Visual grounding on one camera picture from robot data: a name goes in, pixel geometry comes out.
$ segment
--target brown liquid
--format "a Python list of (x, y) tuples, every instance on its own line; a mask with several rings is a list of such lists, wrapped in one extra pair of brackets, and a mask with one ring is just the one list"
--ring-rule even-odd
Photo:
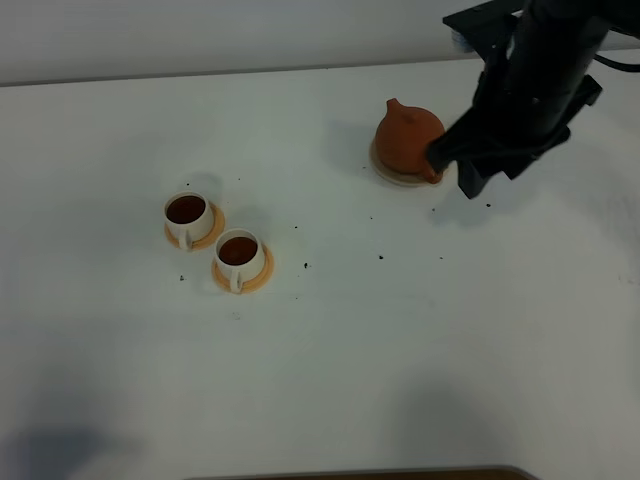
[(167, 218), (173, 223), (184, 225), (199, 219), (205, 208), (206, 204), (200, 197), (187, 195), (171, 202), (167, 208)]
[(245, 237), (236, 237), (224, 242), (218, 256), (227, 265), (244, 265), (258, 251), (258, 244)]

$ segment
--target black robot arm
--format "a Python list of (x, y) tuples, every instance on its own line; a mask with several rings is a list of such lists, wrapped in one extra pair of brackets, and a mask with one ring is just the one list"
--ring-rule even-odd
[[(522, 10), (520, 18), (513, 13)], [(640, 32), (637, 0), (494, 0), (448, 16), (485, 61), (471, 108), (427, 150), (441, 172), (458, 162), (469, 198), (504, 172), (520, 175), (567, 141), (568, 123), (602, 88), (585, 75), (607, 32)]]

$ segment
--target white teacup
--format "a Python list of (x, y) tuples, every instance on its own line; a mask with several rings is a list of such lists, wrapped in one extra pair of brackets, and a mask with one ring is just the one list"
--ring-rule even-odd
[[(220, 258), (220, 250), (222, 250), (222, 247), (234, 238), (248, 238), (253, 240), (257, 246), (255, 254), (251, 258), (241, 259), (243, 263), (239, 265), (226, 263), (222, 258)], [(229, 287), (233, 293), (240, 293), (242, 291), (242, 286), (249, 280), (253, 280), (260, 275), (260, 272), (262, 272), (265, 265), (265, 255), (264, 249), (262, 248), (262, 242), (253, 233), (245, 230), (244, 228), (227, 230), (220, 235), (216, 240), (214, 251), (215, 262), (222, 275), (229, 280)]]
[(214, 220), (208, 200), (199, 193), (178, 193), (164, 206), (164, 221), (182, 250), (191, 250), (193, 242), (209, 235)]

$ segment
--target white table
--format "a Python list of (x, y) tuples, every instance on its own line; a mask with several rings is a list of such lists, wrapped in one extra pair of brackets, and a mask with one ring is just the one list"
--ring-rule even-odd
[[(637, 478), (640, 83), (593, 66), (572, 141), (474, 201), (378, 178), (385, 100), (450, 124), (480, 67), (0, 90), (0, 476)], [(262, 291), (167, 243), (187, 183), (271, 247)]]

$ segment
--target orange teapot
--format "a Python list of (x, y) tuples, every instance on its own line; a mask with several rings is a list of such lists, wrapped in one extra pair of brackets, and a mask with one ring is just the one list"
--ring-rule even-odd
[(444, 133), (442, 122), (424, 108), (405, 107), (397, 99), (387, 101), (387, 114), (374, 140), (379, 160), (391, 170), (421, 175), (432, 184), (442, 180), (426, 157), (427, 146)]

